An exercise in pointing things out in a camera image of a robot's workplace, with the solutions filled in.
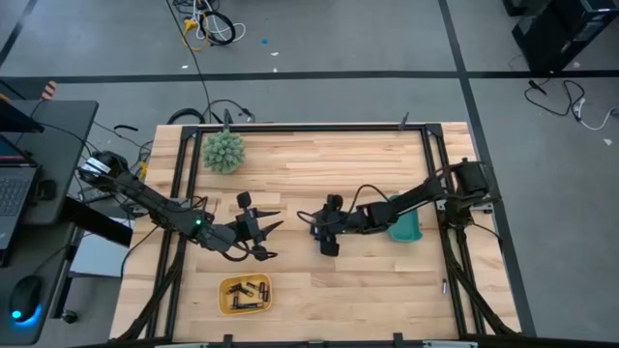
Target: yellow bowl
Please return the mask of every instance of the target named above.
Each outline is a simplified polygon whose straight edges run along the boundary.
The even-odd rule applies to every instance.
[[[269,302],[264,302],[260,298],[259,290],[255,290],[255,289],[248,287],[247,285],[248,282],[257,285],[258,287],[260,286],[261,282],[265,283],[269,289]],[[252,291],[253,293],[253,296],[249,297],[248,295],[242,292],[239,292],[238,296],[239,296],[240,305],[263,303],[264,306],[259,307],[259,308],[231,309],[233,301],[234,301],[234,294],[228,294],[227,292],[228,292],[228,289],[230,289],[232,286],[239,284],[239,283],[241,283],[241,285],[243,285],[244,288]],[[271,279],[269,278],[268,275],[265,275],[265,274],[239,275],[239,276],[234,276],[234,277],[224,279],[220,283],[219,294],[220,294],[220,312],[223,315],[240,315],[240,314],[257,313],[257,312],[269,309],[271,307],[271,304],[273,303],[273,286],[271,285]]]

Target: black box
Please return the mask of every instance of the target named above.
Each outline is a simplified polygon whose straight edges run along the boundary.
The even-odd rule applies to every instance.
[[[619,15],[619,0],[552,0],[512,31],[534,72],[560,72]]]

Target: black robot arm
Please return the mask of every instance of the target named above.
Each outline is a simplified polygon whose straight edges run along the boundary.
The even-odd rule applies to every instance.
[[[456,192],[444,188],[445,179],[456,179]],[[427,178],[421,185],[387,201],[358,205],[354,213],[341,210],[343,199],[338,194],[327,196],[322,210],[314,213],[315,222],[310,233],[320,243],[320,252],[338,256],[337,235],[343,233],[372,234],[383,232],[396,223],[400,216],[427,203],[445,200],[447,220],[452,225],[472,222],[469,208],[481,203],[493,186],[491,173],[481,162],[463,162],[443,168]]]
[[[241,261],[243,258],[233,258],[227,255],[231,247],[237,247],[251,253],[258,260],[275,257],[274,252],[267,251],[261,245],[267,235],[281,224],[281,221],[263,229],[258,226],[258,218],[276,215],[279,212],[260,212],[250,208],[251,197],[248,192],[238,195],[239,206],[244,212],[236,220],[228,224],[215,224],[215,217],[205,211],[206,197],[200,198],[195,206],[186,208],[179,202],[168,199],[152,188],[144,185],[127,167],[127,161],[108,151],[94,153],[78,168],[80,179],[94,188],[102,191],[114,191],[124,194],[135,203],[146,209],[151,220],[165,230],[177,231],[185,235],[189,241],[209,250],[220,252],[231,261]],[[247,242],[253,241],[253,247],[248,250]]]

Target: wooden table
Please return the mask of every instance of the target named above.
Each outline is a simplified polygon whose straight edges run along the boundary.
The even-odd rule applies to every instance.
[[[475,158],[465,123],[444,123],[442,128],[450,163]],[[164,195],[170,193],[180,132],[181,126],[157,129],[146,183]],[[393,333],[403,333],[405,339],[457,338],[451,298],[442,293],[446,271],[433,205],[419,210],[424,233],[421,241],[395,243],[386,233],[341,236],[337,258],[321,255],[309,227],[295,216],[298,210],[319,210],[328,193],[341,194],[348,207],[362,184],[374,184],[388,195],[419,185],[427,177],[421,136],[406,131],[255,132],[244,133],[243,138],[246,163],[228,176],[200,166],[195,194],[209,196],[210,211],[219,200],[217,223],[240,214],[235,196],[243,190],[251,192],[256,208],[280,211],[260,221],[262,226],[284,221],[264,244],[279,257],[233,263],[189,244],[175,341],[220,342],[224,334],[233,334],[235,341],[391,340]],[[186,154],[181,192],[187,185],[191,148]],[[358,203],[380,199],[375,192],[364,190]],[[474,213],[474,217],[493,228],[491,215]],[[151,229],[148,218],[140,220],[132,244]],[[495,236],[474,226],[466,232],[481,294],[507,325],[518,330]],[[129,259],[112,337],[129,326],[150,297],[161,242],[161,233],[152,236]],[[253,315],[222,315],[217,300],[220,281],[248,273],[266,273],[272,278],[272,308]],[[466,293],[460,292],[472,332],[470,303]],[[164,299],[162,313],[166,304]],[[159,324],[158,334],[162,327]]]

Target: gray floor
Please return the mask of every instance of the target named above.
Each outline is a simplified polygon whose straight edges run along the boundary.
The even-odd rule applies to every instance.
[[[0,42],[25,1],[0,0]],[[221,10],[248,25],[231,47],[198,53],[205,73],[313,71],[453,71],[436,0],[223,0]],[[466,68],[508,71],[518,56],[515,20],[499,0],[449,0]],[[619,69],[619,20],[576,57],[581,70]],[[280,55],[273,57],[272,52]],[[526,66],[521,58],[515,70]],[[0,68],[3,76],[194,73],[162,1],[40,0]],[[598,125],[618,103],[619,78],[579,79],[587,90],[583,115]],[[615,289],[619,256],[618,120],[589,131],[522,96],[526,79],[471,80],[488,148],[502,189],[516,253],[539,336],[619,341]],[[212,99],[231,98],[258,121],[468,121],[457,80],[332,79],[208,82]],[[564,108],[560,80],[539,102]],[[100,102],[97,120],[136,126],[137,142],[182,107],[205,106],[195,82],[62,84],[57,99]],[[605,139],[612,140],[608,146]],[[103,130],[90,140],[129,160],[136,150]],[[71,306],[73,326],[51,323],[39,346],[101,342],[113,315],[118,281],[82,279]]]

